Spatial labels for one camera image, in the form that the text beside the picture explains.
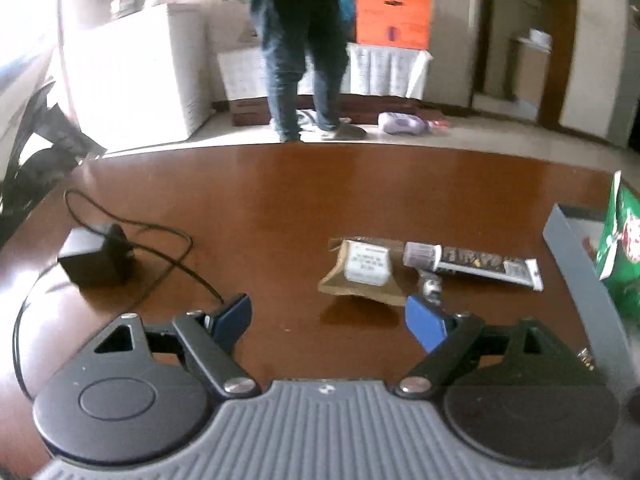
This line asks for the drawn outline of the blue plastic bag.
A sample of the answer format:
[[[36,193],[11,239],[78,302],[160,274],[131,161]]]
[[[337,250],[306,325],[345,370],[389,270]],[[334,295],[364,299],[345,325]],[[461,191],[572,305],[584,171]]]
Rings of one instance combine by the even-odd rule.
[[[347,42],[356,41],[356,0],[338,0],[341,29]]]

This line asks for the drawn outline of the person in red jacket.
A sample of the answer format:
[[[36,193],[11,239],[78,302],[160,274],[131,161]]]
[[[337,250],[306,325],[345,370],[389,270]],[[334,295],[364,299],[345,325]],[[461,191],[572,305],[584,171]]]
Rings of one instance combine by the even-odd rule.
[[[347,47],[341,29],[338,0],[250,0],[250,17],[264,58],[271,63],[274,89],[269,97],[271,121],[280,141],[300,140],[296,90],[308,54],[322,74],[321,64],[343,53]],[[356,140],[363,128],[340,117],[333,84],[314,95],[314,126],[332,140]]]

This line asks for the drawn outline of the green pea snack bag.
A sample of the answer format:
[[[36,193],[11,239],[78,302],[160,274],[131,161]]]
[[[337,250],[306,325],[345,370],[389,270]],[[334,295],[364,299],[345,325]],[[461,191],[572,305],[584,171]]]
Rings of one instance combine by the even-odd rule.
[[[618,314],[639,324],[640,217],[639,200],[613,176],[608,210],[596,255],[596,272],[605,284]]]

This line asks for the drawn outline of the black power adapter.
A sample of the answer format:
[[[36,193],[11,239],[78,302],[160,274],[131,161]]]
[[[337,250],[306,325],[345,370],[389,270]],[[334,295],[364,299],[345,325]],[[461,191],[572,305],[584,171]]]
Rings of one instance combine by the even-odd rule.
[[[71,229],[58,264],[80,288],[123,285],[134,268],[134,248],[117,223]]]

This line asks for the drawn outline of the brown kraft snack pouch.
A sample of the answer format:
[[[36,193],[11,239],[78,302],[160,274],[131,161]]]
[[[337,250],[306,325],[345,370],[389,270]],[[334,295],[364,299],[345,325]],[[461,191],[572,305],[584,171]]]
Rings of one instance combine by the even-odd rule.
[[[392,307],[405,307],[418,291],[419,274],[404,265],[406,243],[366,236],[331,238],[329,251],[336,261],[318,284],[331,296],[370,299]]]

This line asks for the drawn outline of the orange cardboard box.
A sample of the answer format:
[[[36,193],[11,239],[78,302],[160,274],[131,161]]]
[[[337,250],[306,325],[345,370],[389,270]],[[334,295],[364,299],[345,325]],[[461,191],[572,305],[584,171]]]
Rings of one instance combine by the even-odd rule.
[[[427,50],[432,0],[356,0],[356,43]]]

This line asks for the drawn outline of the wooden kitchen cabinet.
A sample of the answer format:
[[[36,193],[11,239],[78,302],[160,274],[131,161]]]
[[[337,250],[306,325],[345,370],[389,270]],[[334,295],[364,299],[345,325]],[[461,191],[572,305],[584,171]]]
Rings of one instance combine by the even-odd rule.
[[[551,58],[551,50],[532,40],[512,40],[510,91],[514,100],[532,107],[540,107]]]

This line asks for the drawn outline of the long dark snack bar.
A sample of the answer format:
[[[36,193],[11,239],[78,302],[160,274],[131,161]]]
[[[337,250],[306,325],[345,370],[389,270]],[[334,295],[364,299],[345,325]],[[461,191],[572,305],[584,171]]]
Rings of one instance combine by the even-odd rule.
[[[534,292],[544,290],[536,259],[503,257],[491,252],[408,242],[405,244],[402,262],[416,270],[463,273],[525,286]]]

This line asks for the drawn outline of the purple white detergent bottle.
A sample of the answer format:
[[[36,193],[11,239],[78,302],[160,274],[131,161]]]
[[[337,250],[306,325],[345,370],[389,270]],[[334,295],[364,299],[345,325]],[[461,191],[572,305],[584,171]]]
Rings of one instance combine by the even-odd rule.
[[[422,136],[438,130],[446,130],[448,122],[443,119],[423,119],[416,115],[384,112],[378,115],[378,128],[392,136]]]

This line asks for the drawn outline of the white cloth covered cabinet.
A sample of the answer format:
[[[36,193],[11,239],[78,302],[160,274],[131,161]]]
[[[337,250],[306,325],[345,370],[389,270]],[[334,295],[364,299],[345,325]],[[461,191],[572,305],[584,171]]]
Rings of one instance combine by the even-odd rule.
[[[314,95],[333,84],[341,115],[355,122],[376,122],[382,112],[412,113],[422,105],[433,55],[427,50],[354,44],[321,66],[306,56],[296,90],[296,107],[314,108]],[[269,97],[274,89],[271,63],[261,48],[250,47],[218,55],[221,82],[232,124],[257,126],[270,122]]]

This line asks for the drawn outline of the grey shallow cardboard box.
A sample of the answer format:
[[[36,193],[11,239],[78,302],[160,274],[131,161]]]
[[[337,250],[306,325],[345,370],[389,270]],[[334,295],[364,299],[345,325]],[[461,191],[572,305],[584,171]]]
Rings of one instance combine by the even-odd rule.
[[[626,326],[584,247],[585,240],[600,240],[603,218],[602,211],[555,204],[542,236],[574,300],[596,367],[623,401],[639,385]]]

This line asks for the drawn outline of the black office chair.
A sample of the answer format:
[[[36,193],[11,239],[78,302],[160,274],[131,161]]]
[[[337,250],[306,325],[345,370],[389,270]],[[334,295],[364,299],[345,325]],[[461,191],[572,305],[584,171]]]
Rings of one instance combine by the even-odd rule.
[[[8,168],[1,180],[1,241],[6,243],[21,223],[68,174],[86,159],[106,153],[62,111],[58,104],[47,104],[54,87],[48,82],[28,100],[10,151]],[[20,157],[27,142],[40,136],[47,148]]]

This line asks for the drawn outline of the white chest freezer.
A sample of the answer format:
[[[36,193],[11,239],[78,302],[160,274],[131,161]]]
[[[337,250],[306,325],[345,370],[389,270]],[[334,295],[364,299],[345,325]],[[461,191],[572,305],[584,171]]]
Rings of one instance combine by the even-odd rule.
[[[80,130],[109,152],[188,140],[212,114],[204,20],[197,6],[143,9],[67,40]]]

